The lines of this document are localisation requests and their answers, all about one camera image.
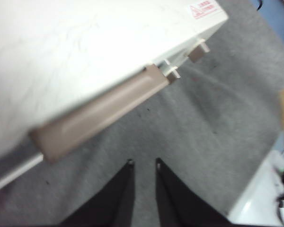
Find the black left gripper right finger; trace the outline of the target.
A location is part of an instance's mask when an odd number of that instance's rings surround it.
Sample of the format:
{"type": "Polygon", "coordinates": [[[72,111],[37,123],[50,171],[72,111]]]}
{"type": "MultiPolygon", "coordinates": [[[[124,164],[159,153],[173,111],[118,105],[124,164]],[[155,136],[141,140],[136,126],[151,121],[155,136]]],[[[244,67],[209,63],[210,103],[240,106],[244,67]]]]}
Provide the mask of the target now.
{"type": "Polygon", "coordinates": [[[156,159],[156,202],[162,227],[230,227],[231,222],[156,159]]]}

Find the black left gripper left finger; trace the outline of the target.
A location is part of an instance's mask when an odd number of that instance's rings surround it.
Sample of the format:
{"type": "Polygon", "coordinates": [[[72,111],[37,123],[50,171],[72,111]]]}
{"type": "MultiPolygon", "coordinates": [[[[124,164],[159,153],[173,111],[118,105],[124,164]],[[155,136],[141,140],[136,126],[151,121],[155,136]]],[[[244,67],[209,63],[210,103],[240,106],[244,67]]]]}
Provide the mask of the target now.
{"type": "Polygon", "coordinates": [[[129,227],[135,199],[135,166],[129,159],[111,180],[64,221],[61,227],[129,227]]]}

